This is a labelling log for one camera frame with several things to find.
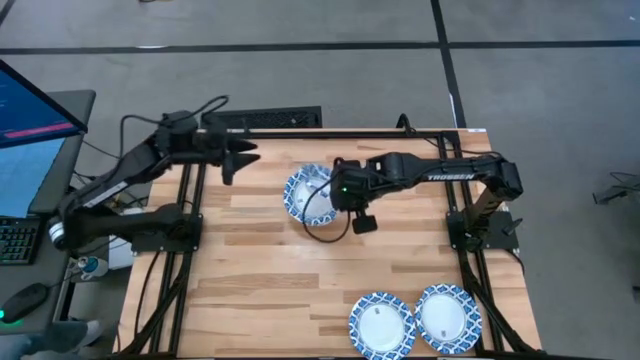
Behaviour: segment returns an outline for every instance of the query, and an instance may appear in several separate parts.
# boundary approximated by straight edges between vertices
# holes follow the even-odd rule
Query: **blue patterned rim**
[[[422,305],[433,295],[448,295],[458,301],[464,309],[465,325],[462,333],[455,339],[450,341],[439,341],[432,337],[431,334],[422,326]],[[424,290],[420,300],[416,302],[416,323],[418,331],[432,348],[443,354],[462,354],[468,351],[478,341],[482,334],[482,318],[478,305],[471,295],[453,284],[438,284],[429,286]]]
[[[398,312],[404,323],[404,336],[398,346],[389,351],[376,351],[371,349],[360,336],[360,317],[368,307],[384,304]],[[349,337],[351,343],[362,355],[369,360],[399,360],[406,357],[416,341],[416,323],[411,316],[411,310],[407,304],[392,294],[378,291],[365,295],[353,305],[349,316]]]
[[[289,215],[296,218],[299,222],[302,222],[302,210],[304,209],[304,203],[299,204],[295,202],[294,196],[298,186],[305,186],[305,183],[310,178],[318,178],[324,182],[331,177],[331,169],[326,166],[317,164],[307,164],[302,166],[298,171],[289,177],[287,183],[284,185],[284,207],[287,209]],[[329,188],[331,185],[327,185],[324,189],[319,191],[315,196],[325,196],[323,194],[329,194]],[[336,211],[332,208],[330,211],[324,213],[321,216],[309,216],[305,214],[304,222],[307,225],[322,226],[332,222],[336,218]]]

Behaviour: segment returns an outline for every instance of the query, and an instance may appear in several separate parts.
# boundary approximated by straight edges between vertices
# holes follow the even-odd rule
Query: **desk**
[[[459,136],[463,149],[490,150],[486,132],[459,130]],[[362,295],[389,291],[413,306],[429,285],[462,284],[449,246],[442,183],[421,184],[375,201],[369,213],[376,215],[379,230],[360,236],[350,232],[335,244],[310,239],[283,207],[284,183],[304,163],[330,166],[337,156],[364,160],[390,151],[438,158],[435,147],[421,139],[252,141],[262,158],[240,171],[232,187],[222,185],[219,169],[207,171],[204,230],[189,277],[179,357],[361,356],[351,345],[347,318]],[[181,171],[175,168],[154,182],[151,207],[175,201]],[[478,196],[482,185],[472,183],[471,190]],[[458,204],[464,204],[461,198]],[[330,238],[344,221],[342,216],[312,231]],[[141,255],[133,264],[120,319],[123,346],[132,340],[152,257]],[[539,348],[520,266],[501,250],[486,251],[486,258],[498,308],[525,341]],[[163,263],[161,255],[151,273],[141,324],[155,308]],[[172,316],[170,310],[160,350],[167,349]],[[486,320],[484,330],[491,348]],[[437,353],[418,340],[410,355]]]
[[[78,120],[87,124],[93,108],[96,93],[93,90],[58,91],[48,93],[52,99],[67,109]],[[30,214],[46,216],[56,208],[67,193],[71,175],[78,159],[83,135],[65,139],[51,169],[29,206]],[[0,303],[16,292],[35,282],[46,285],[56,284],[63,279],[69,255],[53,247],[45,231],[45,238],[40,239],[40,247],[35,261],[29,266],[1,266]],[[0,324],[0,335],[13,333],[43,332],[53,320],[54,310],[58,304],[60,286],[52,288],[44,304],[25,317],[20,325]]]

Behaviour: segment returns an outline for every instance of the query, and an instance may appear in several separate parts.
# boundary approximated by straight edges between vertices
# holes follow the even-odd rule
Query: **computer mouse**
[[[35,283],[18,291],[2,305],[4,316],[0,321],[5,324],[14,323],[29,315],[33,310],[47,300],[49,288],[41,283]]]

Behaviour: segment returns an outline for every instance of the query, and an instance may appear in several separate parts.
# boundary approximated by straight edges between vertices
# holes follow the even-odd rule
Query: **plate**
[[[331,169],[317,164],[304,165],[290,176],[284,185],[284,207],[289,215],[302,222],[302,210],[307,199],[330,177]],[[330,189],[331,185],[325,186],[311,199],[304,214],[307,225],[322,226],[336,218],[336,211],[331,206],[329,197]]]
[[[416,302],[418,331],[443,354],[462,354],[482,334],[482,318],[471,295],[457,285],[438,284],[424,290]]]
[[[416,323],[407,304],[378,291],[353,305],[349,316],[351,343],[370,360],[399,360],[416,341]]]

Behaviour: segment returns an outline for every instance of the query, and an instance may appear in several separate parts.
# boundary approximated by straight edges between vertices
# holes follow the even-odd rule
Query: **keyboard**
[[[222,120],[230,129],[292,129],[322,127],[322,110],[319,106],[302,108],[220,111],[202,117],[206,124]]]
[[[40,244],[39,218],[0,218],[0,265],[28,265]]]

